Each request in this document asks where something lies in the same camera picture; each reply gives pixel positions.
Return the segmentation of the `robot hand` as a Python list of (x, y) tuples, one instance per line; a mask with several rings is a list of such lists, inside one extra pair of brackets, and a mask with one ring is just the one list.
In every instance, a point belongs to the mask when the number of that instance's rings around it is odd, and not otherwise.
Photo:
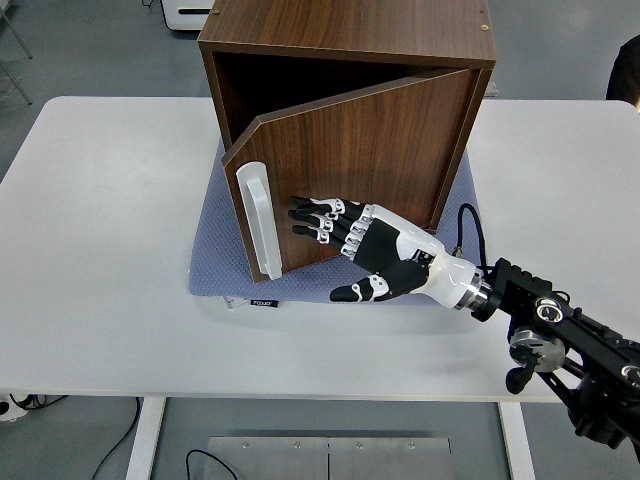
[(480, 294), (480, 270), (448, 254), (420, 227), (377, 205), (339, 198), (294, 196), (292, 231), (328, 245), (369, 275), (330, 293), (333, 302), (380, 302), (406, 294), (426, 295), (462, 309)]

